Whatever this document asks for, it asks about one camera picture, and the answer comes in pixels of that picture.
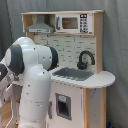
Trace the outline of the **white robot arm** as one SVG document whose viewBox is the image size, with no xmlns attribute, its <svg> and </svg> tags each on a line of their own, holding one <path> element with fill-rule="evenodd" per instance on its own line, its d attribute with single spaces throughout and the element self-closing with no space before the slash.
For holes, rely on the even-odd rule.
<svg viewBox="0 0 128 128">
<path fill-rule="evenodd" d="M 53 47 L 18 38 L 0 61 L 0 107 L 11 98 L 12 117 L 5 128 L 43 128 L 51 91 L 49 71 L 57 66 Z"/>
</svg>

